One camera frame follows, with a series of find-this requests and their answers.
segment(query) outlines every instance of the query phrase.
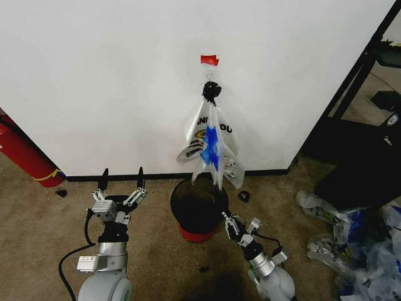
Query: pile of plastic bags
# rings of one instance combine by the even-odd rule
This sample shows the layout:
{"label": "pile of plastic bags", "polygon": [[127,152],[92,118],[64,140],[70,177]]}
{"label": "pile of plastic bags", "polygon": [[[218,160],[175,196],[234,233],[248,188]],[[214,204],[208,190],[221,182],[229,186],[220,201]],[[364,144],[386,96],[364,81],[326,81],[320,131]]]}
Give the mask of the pile of plastic bags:
{"label": "pile of plastic bags", "polygon": [[335,300],[401,300],[401,207],[396,202],[376,211],[338,211],[304,191],[296,195],[304,213],[333,225],[333,234],[310,239],[308,256],[339,276]]}

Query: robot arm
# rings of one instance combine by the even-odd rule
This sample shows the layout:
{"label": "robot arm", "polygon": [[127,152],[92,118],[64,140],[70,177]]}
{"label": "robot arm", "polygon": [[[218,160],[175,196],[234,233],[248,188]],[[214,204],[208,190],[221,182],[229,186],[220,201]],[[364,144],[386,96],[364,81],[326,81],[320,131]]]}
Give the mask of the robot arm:
{"label": "robot arm", "polygon": [[244,258],[249,262],[249,278],[256,285],[258,293],[263,300],[290,301],[294,297],[295,287],[291,276],[282,268],[277,267],[287,260],[283,246],[273,252],[271,258],[253,237],[258,233],[260,220],[254,218],[246,230],[245,222],[235,214],[222,213],[227,235],[242,248]]}
{"label": "robot arm", "polygon": [[142,167],[139,170],[137,189],[129,196],[107,196],[108,170],[103,173],[98,189],[92,191],[95,203],[91,211],[104,224],[99,236],[98,253],[94,256],[80,256],[76,269],[94,272],[85,280],[78,301],[122,301],[129,300],[132,285],[127,278],[128,254],[126,251],[127,225],[130,212],[146,197]]}

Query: brown carpet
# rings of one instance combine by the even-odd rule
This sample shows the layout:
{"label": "brown carpet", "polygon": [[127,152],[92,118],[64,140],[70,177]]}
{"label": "brown carpet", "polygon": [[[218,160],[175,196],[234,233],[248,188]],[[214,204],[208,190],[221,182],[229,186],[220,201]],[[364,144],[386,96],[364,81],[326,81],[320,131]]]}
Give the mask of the brown carpet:
{"label": "brown carpet", "polygon": [[[241,202],[238,191],[225,181],[230,210],[248,223],[262,221],[261,234],[279,238],[287,247],[286,270],[293,277],[299,301],[331,300],[335,274],[306,256],[308,238],[331,233],[319,219],[305,216],[295,204],[298,190],[312,191],[333,166],[300,157],[286,176],[246,177],[251,193]],[[201,244],[189,243],[177,229],[170,196],[179,180],[147,181],[148,196],[132,214],[128,234],[128,276],[131,300],[260,300],[247,275],[242,251],[230,241],[224,225]],[[86,208],[93,204],[94,182],[64,182],[45,189],[0,155],[0,300],[69,300],[57,271],[60,258],[85,244]],[[128,194],[134,182],[111,182],[109,194]],[[55,194],[66,189],[68,195]],[[100,221],[90,222],[93,241]],[[275,244],[259,240],[270,253]],[[95,254],[96,247],[79,255]],[[75,270],[79,255],[65,261],[65,274],[74,291],[89,275]],[[201,267],[209,271],[201,273]]]}

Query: baseboard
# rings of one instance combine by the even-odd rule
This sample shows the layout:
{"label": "baseboard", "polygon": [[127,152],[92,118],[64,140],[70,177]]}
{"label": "baseboard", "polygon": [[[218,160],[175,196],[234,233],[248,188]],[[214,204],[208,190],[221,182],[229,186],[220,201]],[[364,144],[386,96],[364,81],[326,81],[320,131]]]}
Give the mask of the baseboard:
{"label": "baseboard", "polygon": [[[246,171],[245,176],[282,176],[287,174],[287,169],[269,169],[261,171]],[[146,174],[146,180],[168,180],[168,179],[190,179],[191,173],[181,174]],[[101,176],[70,176],[66,177],[68,182],[97,182]],[[133,181],[137,180],[137,174],[121,174],[108,176],[109,181]]]}

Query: red fire extinguisher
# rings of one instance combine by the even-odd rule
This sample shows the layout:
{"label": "red fire extinguisher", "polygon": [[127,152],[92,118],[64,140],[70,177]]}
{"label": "red fire extinguisher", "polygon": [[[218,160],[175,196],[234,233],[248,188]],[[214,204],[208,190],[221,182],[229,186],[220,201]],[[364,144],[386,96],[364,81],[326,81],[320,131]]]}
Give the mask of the red fire extinguisher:
{"label": "red fire extinguisher", "polygon": [[60,170],[7,115],[0,116],[0,151],[43,187],[55,187],[64,181]]}

